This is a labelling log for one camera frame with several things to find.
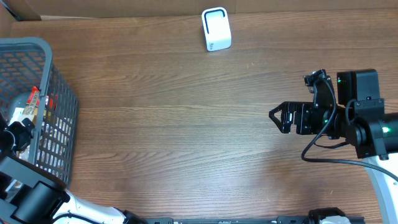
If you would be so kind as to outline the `brown white snack bag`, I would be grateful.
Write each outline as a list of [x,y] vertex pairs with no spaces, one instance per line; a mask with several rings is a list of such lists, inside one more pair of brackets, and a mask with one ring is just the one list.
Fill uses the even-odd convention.
[[18,107],[15,108],[12,118],[9,121],[9,125],[11,125],[13,122],[21,122],[23,120],[23,117],[22,117],[23,111],[24,111],[24,108],[18,108]]

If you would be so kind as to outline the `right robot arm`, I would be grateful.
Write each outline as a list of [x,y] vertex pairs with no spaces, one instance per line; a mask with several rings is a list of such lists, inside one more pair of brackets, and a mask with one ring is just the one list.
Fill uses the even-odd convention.
[[[269,118],[288,134],[296,126],[299,135],[314,138],[301,153],[303,161],[361,166],[376,193],[384,223],[397,223],[397,113],[386,113],[375,69],[339,72],[333,86],[326,70],[304,76],[313,94],[311,102],[285,101],[270,110]],[[343,138],[331,146],[351,145],[357,160],[309,158],[309,149],[321,137]]]

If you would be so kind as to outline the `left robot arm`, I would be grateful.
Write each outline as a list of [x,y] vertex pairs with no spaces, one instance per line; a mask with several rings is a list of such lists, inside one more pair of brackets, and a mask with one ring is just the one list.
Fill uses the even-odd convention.
[[1,223],[145,223],[128,210],[74,196],[58,177],[18,158],[34,128],[28,118],[1,120]]

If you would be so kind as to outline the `red San Remo spaghetti pack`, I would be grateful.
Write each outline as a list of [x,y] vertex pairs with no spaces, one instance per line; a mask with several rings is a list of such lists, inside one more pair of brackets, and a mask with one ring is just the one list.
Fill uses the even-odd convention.
[[[34,115],[35,117],[38,114],[39,106],[40,106],[40,90],[36,87],[33,86],[32,90],[30,92],[30,95],[27,99],[26,106],[22,112],[23,115]],[[47,117],[48,115],[51,115],[50,110],[55,111],[57,104],[56,101],[58,99],[57,95],[51,94],[50,96],[46,96],[45,98],[45,105],[46,109],[44,112],[44,116]]]

